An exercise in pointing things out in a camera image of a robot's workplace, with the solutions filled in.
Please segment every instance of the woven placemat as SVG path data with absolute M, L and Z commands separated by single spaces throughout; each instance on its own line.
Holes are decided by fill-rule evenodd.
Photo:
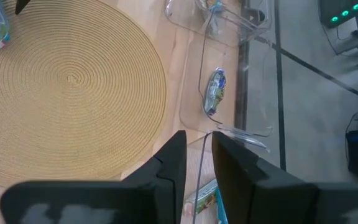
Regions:
M 149 37 L 95 0 L 4 1 L 0 50 L 0 185 L 108 179 L 150 150 L 167 83 Z

